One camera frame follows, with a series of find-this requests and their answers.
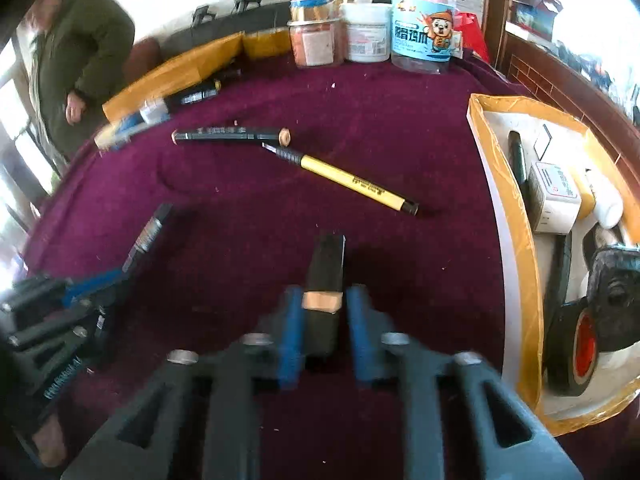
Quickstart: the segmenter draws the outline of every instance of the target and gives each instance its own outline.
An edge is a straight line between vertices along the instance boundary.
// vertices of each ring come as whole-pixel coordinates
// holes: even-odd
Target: person
[[[30,92],[38,142],[63,171],[107,122],[102,104],[124,86],[134,24],[114,0],[36,0],[25,21],[36,33]]]

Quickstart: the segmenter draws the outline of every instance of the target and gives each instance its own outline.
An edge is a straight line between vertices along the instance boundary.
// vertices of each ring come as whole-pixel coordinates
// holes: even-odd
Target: green jacket
[[[129,15],[114,0],[63,0],[53,26],[34,40],[31,99],[39,142],[63,170],[105,124],[102,104],[124,86],[122,65],[134,39]],[[66,97],[87,102],[79,123],[66,122]]]

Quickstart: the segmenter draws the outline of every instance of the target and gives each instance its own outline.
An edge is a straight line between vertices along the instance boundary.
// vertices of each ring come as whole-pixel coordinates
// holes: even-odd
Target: yellow pen
[[[398,194],[391,193],[377,184],[373,184],[359,176],[334,168],[322,160],[318,160],[312,156],[303,155],[302,153],[295,152],[289,148],[279,148],[265,143],[262,144],[262,147],[275,153],[280,158],[288,160],[292,164],[301,166],[302,168],[305,168],[305,170],[313,171],[315,174],[324,176],[338,184],[342,184],[344,187],[348,187],[349,189],[353,189],[364,196],[368,196],[381,204],[389,206],[391,209],[404,211],[411,215],[415,215],[418,212],[417,202],[413,202],[412,200]]]

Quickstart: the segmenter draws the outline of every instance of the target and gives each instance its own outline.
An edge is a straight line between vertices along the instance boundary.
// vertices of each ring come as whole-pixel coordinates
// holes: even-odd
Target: wooden frame
[[[484,0],[482,33],[493,66],[500,64],[501,46],[504,41],[504,24],[507,21],[511,0]]]

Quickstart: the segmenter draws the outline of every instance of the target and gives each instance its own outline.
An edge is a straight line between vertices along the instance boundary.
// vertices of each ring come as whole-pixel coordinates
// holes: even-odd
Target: table
[[[472,92],[525,90],[472,56],[443,76],[391,63],[298,70],[284,56],[248,67],[213,100],[117,152],[85,145],[34,229],[31,271],[82,278],[119,266],[159,203],[179,214],[126,305],[113,363],[78,377],[61,402],[71,455],[167,352],[221,350],[273,311],[286,285],[303,283],[321,232],[344,233],[346,283],[366,284],[398,330],[437,351],[473,349],[500,369],[502,268],[466,122]],[[259,147],[175,146],[170,138],[176,128],[235,121],[290,128],[292,148],[412,197],[418,216]],[[260,396],[263,479],[401,478],[398,400],[356,384],[342,321],[337,354],[322,371],[304,372],[296,390]],[[624,421],[561,442],[578,466],[596,467]]]

